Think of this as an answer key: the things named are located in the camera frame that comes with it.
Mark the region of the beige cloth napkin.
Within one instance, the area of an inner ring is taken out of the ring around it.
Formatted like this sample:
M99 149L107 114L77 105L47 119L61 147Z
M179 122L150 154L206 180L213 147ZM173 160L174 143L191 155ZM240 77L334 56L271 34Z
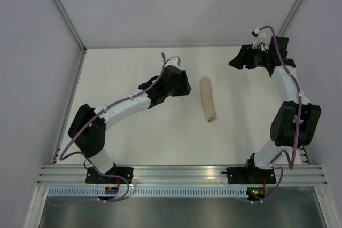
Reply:
M213 100L213 89L211 80L208 77L203 77L199 81L199 87L205 119L209 123L215 122L217 120L217 114Z

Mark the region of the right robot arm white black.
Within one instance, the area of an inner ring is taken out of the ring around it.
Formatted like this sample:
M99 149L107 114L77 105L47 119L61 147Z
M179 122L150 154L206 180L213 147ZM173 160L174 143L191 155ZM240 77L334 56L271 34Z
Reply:
M229 66L238 70L265 68L282 100L270 125L269 141L247 159L242 172L247 181L255 183L273 169L282 155L286 156L289 168L294 167L297 149L309 145L313 139L321 107L310 102L299 84L295 62L287 57L288 38L273 36L266 45L264 32L252 34L254 42L242 45Z

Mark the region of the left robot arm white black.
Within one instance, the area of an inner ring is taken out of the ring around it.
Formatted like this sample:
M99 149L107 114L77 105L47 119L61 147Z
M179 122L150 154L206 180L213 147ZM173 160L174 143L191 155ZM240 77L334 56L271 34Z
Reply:
M167 97L187 96L190 91L186 71L174 65L167 65L160 76L154 76L139 85L132 96L99 107L82 105L68 130L68 135L84 157L98 170L98 177L104 183L111 183L116 179L116 169L105 150L107 130L133 114L162 104Z

